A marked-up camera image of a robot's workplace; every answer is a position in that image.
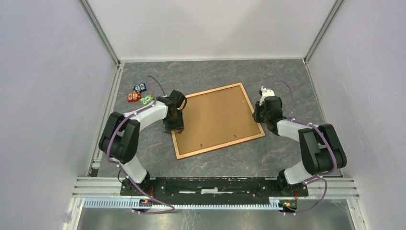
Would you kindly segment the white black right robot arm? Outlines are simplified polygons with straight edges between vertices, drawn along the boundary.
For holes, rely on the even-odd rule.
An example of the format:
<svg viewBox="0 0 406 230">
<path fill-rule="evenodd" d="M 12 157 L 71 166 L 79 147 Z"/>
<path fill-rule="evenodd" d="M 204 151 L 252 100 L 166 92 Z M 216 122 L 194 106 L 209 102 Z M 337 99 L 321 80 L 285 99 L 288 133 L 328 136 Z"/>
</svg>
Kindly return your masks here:
<svg viewBox="0 0 406 230">
<path fill-rule="evenodd" d="M 283 116 L 280 97 L 266 96 L 257 101 L 252 116 L 255 122 L 266 124 L 273 134 L 300 145 L 301 160 L 278 175 L 276 188 L 281 195 L 288 196 L 296 184 L 308 184 L 347 165 L 335 128 L 331 124 L 313 125 Z"/>
</svg>

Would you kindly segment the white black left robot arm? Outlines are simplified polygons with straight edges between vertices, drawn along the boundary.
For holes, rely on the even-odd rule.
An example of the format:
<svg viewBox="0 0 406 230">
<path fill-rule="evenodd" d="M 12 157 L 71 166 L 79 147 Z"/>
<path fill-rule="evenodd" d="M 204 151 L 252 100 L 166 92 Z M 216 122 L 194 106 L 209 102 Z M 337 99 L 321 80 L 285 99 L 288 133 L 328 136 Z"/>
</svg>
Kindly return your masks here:
<svg viewBox="0 0 406 230">
<path fill-rule="evenodd" d="M 160 120 L 163 121 L 165 133 L 182 132 L 186 104 L 186 96 L 173 90 L 169 96 L 159 96 L 135 111 L 109 115 L 99 140 L 99 150 L 106 154 L 108 162 L 122 170 L 138 195 L 145 195 L 150 190 L 150 181 L 146 179 L 149 173 L 136 156 L 140 132 Z"/>
</svg>

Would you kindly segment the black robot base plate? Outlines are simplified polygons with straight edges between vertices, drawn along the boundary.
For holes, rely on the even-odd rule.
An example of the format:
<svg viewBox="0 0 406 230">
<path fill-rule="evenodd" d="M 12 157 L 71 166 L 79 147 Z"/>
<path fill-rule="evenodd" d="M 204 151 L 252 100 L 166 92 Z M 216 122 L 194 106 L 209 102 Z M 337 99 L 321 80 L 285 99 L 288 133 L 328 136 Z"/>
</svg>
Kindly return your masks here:
<svg viewBox="0 0 406 230">
<path fill-rule="evenodd" d="M 275 177 L 156 177 L 137 189 L 123 179 L 121 196 L 154 198 L 154 204 L 265 204 L 271 197 L 297 198 L 309 195 L 303 184 L 282 186 Z"/>
</svg>

